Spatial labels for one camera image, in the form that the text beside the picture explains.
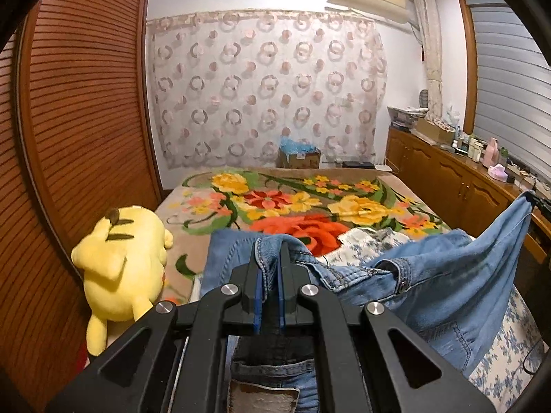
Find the grey window roller blind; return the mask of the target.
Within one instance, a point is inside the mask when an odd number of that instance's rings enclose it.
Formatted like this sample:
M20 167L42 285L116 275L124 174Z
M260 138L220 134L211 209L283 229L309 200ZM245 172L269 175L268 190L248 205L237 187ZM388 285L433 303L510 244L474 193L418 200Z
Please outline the grey window roller blind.
M550 178L550 67L503 0L466 0L475 32L474 133Z

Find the floral fleece bed blanket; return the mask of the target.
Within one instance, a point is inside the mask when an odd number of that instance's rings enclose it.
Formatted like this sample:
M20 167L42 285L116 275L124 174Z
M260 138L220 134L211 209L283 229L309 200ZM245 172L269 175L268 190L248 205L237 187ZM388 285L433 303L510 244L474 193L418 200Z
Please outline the floral fleece bed blanket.
M392 229L411 240L449 230L390 172L361 169L187 170L156 211L172 233L160 296L197 298L210 236L219 229L288 234L315 256L341 246L349 229Z

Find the pink bottle on cabinet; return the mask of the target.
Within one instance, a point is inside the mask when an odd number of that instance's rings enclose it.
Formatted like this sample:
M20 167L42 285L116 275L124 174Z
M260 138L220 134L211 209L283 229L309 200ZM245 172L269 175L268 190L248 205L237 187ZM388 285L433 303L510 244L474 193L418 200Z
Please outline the pink bottle on cabinet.
M499 162L500 146L497 138L491 137L487 143L484 157L481 159L481 163L490 168L495 166Z

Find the circle patterned sheer curtain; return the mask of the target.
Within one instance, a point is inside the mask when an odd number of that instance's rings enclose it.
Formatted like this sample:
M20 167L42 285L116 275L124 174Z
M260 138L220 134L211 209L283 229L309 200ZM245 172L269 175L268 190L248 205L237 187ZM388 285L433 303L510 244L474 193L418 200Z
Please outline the circle patterned sheer curtain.
M387 58L374 21L218 11L147 24L152 113L168 169L262 166L291 140L327 159L374 155Z

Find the blue floral white quilt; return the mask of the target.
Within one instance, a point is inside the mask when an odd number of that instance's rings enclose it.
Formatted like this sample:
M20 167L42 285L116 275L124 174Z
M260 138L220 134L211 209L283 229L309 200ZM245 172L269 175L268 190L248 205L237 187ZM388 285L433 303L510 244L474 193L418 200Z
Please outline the blue floral white quilt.
M337 249L323 252L318 261L332 266L365 266L384 252L411 241L404 233L388 227L350 229L337 239ZM527 304L513 289L501 328L469 379L497 412L504 412L526 389L547 350Z

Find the pink tissue pack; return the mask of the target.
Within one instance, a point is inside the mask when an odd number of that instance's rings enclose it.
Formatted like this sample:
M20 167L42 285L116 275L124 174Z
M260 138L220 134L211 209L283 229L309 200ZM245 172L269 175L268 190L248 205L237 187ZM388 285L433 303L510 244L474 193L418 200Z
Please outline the pink tissue pack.
M506 168L502 166L501 164L496 164L494 166L490 166L488 168L488 175L497 181L506 183L508 179L508 174L506 172Z

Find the tied beige window drape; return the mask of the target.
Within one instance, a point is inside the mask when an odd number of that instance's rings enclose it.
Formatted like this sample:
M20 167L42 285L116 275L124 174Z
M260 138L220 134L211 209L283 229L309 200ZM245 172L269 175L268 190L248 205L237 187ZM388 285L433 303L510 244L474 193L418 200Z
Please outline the tied beige window drape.
M443 114L442 95L442 34L436 0L413 0L424 51L424 63L428 79L430 119Z

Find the wooden sideboard cabinet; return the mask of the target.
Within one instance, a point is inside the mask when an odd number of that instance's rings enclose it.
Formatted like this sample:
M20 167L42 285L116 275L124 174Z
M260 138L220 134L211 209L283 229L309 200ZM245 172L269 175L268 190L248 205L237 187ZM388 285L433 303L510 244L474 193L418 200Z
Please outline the wooden sideboard cabinet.
M480 235L521 193L495 181L464 156L390 128L386 159L397 176L453 229ZM550 222L535 208L519 260L517 288L524 296L550 293Z

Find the brown louvered wooden wardrobe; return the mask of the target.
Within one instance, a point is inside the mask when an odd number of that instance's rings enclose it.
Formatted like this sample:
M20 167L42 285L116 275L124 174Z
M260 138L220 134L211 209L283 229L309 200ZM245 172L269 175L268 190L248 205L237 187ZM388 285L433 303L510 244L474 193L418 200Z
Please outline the brown louvered wooden wardrobe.
M1 39L1 408L40 412L85 360L70 253L109 209L162 199L147 0L34 0Z

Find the yellow Pikachu plush toy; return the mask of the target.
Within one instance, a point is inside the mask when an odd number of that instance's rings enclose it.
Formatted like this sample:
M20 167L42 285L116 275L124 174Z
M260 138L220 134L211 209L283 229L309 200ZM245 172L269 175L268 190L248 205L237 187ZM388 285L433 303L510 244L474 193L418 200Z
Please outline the yellow Pikachu plush toy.
M164 287L172 233L147 208L117 208L102 217L71 251L73 265L83 271L83 288L92 311L86 343L89 355L107 346L110 322L137 321Z

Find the blue denim jeans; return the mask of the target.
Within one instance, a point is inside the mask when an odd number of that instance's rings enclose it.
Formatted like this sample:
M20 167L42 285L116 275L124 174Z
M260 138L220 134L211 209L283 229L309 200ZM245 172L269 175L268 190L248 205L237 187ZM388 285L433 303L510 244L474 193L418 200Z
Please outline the blue denim jeans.
M469 376L501 328L531 211L530 195L523 194L476 238L454 229L378 255L359 247L352 256L338 249L317 257L288 233L221 229L210 239L201 290L227 284L235 268L255 260L261 295L273 295L280 248L287 245L291 262L306 268L314 284L348 305L382 303ZM265 323L265 334L230 342L229 407L248 410L255 395L274 403L283 394L288 412L318 411L311 339L285 338L276 312Z

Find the cardboard box on cabinet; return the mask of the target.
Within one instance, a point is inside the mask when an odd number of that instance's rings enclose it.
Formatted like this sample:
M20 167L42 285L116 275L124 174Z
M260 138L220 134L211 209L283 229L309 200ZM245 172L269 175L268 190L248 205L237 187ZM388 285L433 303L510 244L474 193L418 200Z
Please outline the cardboard box on cabinet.
M416 131L437 144L451 145L455 137L455 130L439 119L430 121L420 118L416 124Z

